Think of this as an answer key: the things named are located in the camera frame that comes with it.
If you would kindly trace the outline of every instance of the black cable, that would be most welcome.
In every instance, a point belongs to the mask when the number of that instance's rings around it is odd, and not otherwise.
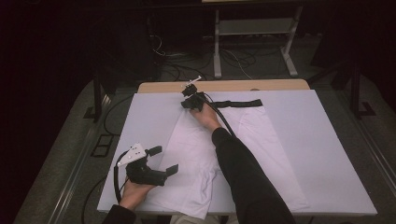
[[[312,224],[312,221],[314,221],[314,217],[311,217],[308,221],[308,224]]]
[[[207,101],[204,97],[198,95],[198,94],[194,94],[196,97],[198,97],[200,100],[202,100],[203,102],[207,103],[221,118],[221,120],[224,122],[225,126],[228,129],[228,132],[230,132],[230,134],[236,138],[235,133],[233,132],[233,129],[231,128],[230,124],[227,122],[227,120],[224,118],[224,116],[221,114],[221,112],[215,108],[209,101]]]
[[[88,203],[88,200],[89,200],[90,197],[91,197],[91,194],[92,194],[93,191],[96,189],[96,187],[97,187],[98,185],[100,185],[100,183],[102,183],[104,180],[106,180],[106,177],[107,177],[107,175],[104,176],[104,177],[102,177],[102,178],[93,186],[93,188],[90,190],[90,192],[88,193],[87,197],[85,198],[84,204],[82,205],[82,211],[81,211],[81,224],[84,224],[84,223],[85,223],[85,209],[86,209],[86,207],[87,207],[87,203]]]
[[[115,105],[113,105],[113,107],[111,107],[111,108],[108,110],[108,112],[106,113],[106,116],[105,116],[105,120],[103,121],[103,128],[105,129],[105,131],[106,131],[107,133],[112,134],[112,135],[114,135],[114,136],[120,136],[119,133],[112,133],[111,131],[108,130],[108,128],[107,128],[107,126],[106,126],[107,117],[108,117],[108,115],[110,114],[110,112],[111,112],[114,108],[116,108],[118,105],[120,105],[121,103],[125,102],[126,100],[128,100],[128,99],[131,98],[131,97],[133,97],[133,95],[130,95],[130,96],[128,96],[128,97],[122,99],[121,101],[119,101],[118,103],[116,103]]]

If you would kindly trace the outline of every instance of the person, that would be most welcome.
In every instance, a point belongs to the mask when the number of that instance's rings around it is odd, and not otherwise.
[[[201,112],[190,112],[212,133],[219,166],[230,185],[239,223],[295,224],[289,208],[253,154],[221,126],[216,112],[207,104]],[[134,223],[134,209],[152,188],[154,186],[137,185],[128,180],[120,205],[113,205],[104,223]]]

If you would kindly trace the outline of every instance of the gray floor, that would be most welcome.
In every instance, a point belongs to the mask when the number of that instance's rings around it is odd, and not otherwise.
[[[254,46],[246,44],[241,38],[235,44],[224,39],[221,44],[222,79],[270,79],[290,78],[281,60],[279,48],[284,43],[283,37],[256,38]],[[310,66],[320,38],[306,36],[296,38],[292,45],[290,56],[299,72],[299,77],[312,77],[321,68]],[[240,60],[232,60],[232,52]],[[207,79],[213,79],[213,63],[211,50],[202,57],[183,56],[169,57],[163,67],[161,81],[175,79],[188,80],[200,73],[191,69],[179,69],[173,63],[188,67],[199,68],[206,74]],[[367,78],[361,81],[361,100],[368,102],[374,109],[376,116],[355,119],[348,109],[349,87],[343,91],[331,88],[332,75],[327,76],[311,86],[316,90],[320,101],[329,116],[337,135],[345,148],[346,154],[355,167],[361,182],[366,187],[378,215],[374,217],[315,217],[312,223],[335,224],[353,222],[360,224],[391,224],[396,223],[396,198],[389,187],[389,181],[384,177],[386,173],[379,167],[393,167],[396,170],[396,115],[384,103],[375,85]],[[70,115],[65,122],[46,163],[44,164],[34,186],[21,208],[15,223],[79,223],[81,214],[85,213],[85,223],[100,223],[106,214],[95,210],[103,182],[110,169],[110,163],[118,143],[115,136],[108,155],[104,158],[91,156],[101,134],[120,133],[126,117],[129,104],[136,89],[120,89],[115,95],[104,100],[104,111],[108,116],[101,117],[97,123],[91,119],[84,119],[88,107],[93,104],[92,84],[90,83],[80,94]],[[102,144],[108,143],[108,137],[102,136]],[[96,154],[104,153],[102,147],[97,148]],[[381,152],[384,160],[374,160],[374,154]],[[297,217],[298,223],[308,223],[311,217]],[[154,217],[145,217],[145,223]]]

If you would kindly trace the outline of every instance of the shirt sleeve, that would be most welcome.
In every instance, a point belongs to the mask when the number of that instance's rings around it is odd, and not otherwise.
[[[103,224],[132,224],[135,219],[136,215],[134,212],[114,204],[103,221]]]
[[[219,166],[230,185],[239,223],[295,223],[250,150],[225,129],[212,134]]]

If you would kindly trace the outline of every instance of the cable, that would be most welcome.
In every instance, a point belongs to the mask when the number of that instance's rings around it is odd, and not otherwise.
[[[87,197],[85,198],[84,204],[82,205],[82,211],[81,211],[81,224],[85,224],[85,209],[86,209],[86,207],[87,207],[87,203],[88,203],[88,200],[89,200],[90,197],[91,197],[91,194],[92,194],[93,191],[96,189],[96,187],[97,187],[98,185],[100,185],[100,183],[102,183],[104,180],[106,180],[106,177],[107,177],[107,175],[104,176],[104,177],[102,177],[102,178],[93,186],[93,188],[90,190],[90,192],[88,193]]]
[[[128,97],[122,99],[121,101],[119,101],[118,103],[116,103],[115,105],[113,105],[113,107],[111,107],[111,108],[108,110],[108,112],[107,112],[107,114],[106,114],[106,116],[105,116],[105,120],[103,121],[103,128],[105,129],[105,131],[106,131],[107,133],[112,134],[112,135],[114,135],[114,136],[120,136],[119,133],[112,133],[111,131],[108,130],[108,128],[107,128],[107,126],[106,126],[106,120],[107,120],[108,115],[110,114],[110,112],[111,112],[114,108],[116,108],[118,105],[120,105],[121,103],[125,102],[126,100],[128,100],[128,99],[131,98],[131,97],[133,97],[133,95],[130,95],[130,96],[128,96]]]
[[[238,59],[232,52],[230,52],[230,51],[227,50],[227,49],[222,49],[222,50],[224,50],[224,51],[226,51],[226,52],[228,52],[228,53],[231,53],[231,54],[235,57],[236,61],[238,62],[239,67],[241,68],[242,72],[243,72],[248,78],[253,79],[250,75],[248,75],[248,74],[245,72],[244,68],[242,67],[241,63],[239,62],[239,59]]]

